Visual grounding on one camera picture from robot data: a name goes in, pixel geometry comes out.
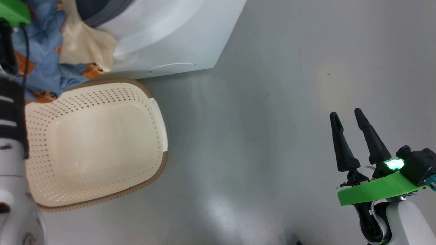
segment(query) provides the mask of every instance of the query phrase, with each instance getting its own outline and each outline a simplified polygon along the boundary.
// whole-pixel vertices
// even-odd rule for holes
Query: beige cloth
[[[60,64],[96,63],[104,72],[112,70],[113,50],[118,42],[109,33],[87,26],[75,0],[62,0],[67,19],[62,27]]]

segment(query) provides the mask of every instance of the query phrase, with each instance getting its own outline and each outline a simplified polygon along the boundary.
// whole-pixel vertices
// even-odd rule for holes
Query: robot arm
[[[47,240],[43,217],[26,179],[24,90],[14,81],[18,65],[11,26],[28,23],[23,2],[0,0],[0,244],[5,245],[43,245]]]
[[[435,235],[419,209],[405,199],[427,186],[436,187],[436,154],[430,149],[412,152],[403,146],[397,152],[399,159],[390,160],[391,154],[362,110],[356,108],[354,113],[368,145],[369,161],[376,168],[371,180],[357,171],[360,163],[348,147],[339,117],[332,112],[337,169],[348,171],[348,182],[338,188],[341,205],[356,208],[362,233],[370,245],[436,245]],[[386,202],[375,203],[384,199]]]

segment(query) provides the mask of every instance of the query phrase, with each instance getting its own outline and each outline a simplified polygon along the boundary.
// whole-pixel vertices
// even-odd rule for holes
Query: green plastic part
[[[425,185],[417,187],[400,172],[395,172],[380,179],[372,180],[337,193],[342,206],[397,197],[420,190]]]
[[[0,0],[0,18],[5,19],[12,27],[31,22],[29,9],[20,0]]]

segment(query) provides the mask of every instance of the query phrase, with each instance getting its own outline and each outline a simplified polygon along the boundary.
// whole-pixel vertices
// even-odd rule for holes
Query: green led light
[[[401,169],[404,166],[403,159],[392,159],[389,162],[385,162],[386,166],[392,170]]]

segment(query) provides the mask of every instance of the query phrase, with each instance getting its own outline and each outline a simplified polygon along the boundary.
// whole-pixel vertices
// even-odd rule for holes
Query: blue patterned fabric
[[[88,81],[82,76],[88,64],[58,64],[58,47],[62,46],[61,27],[66,16],[63,10],[56,10],[57,0],[25,0],[32,13],[32,23],[27,25],[29,36],[29,60],[35,64],[28,74],[26,82],[26,98],[34,99],[32,91],[50,91],[59,97],[66,89]],[[26,56],[26,44],[23,31],[19,29],[13,34],[16,51]]]

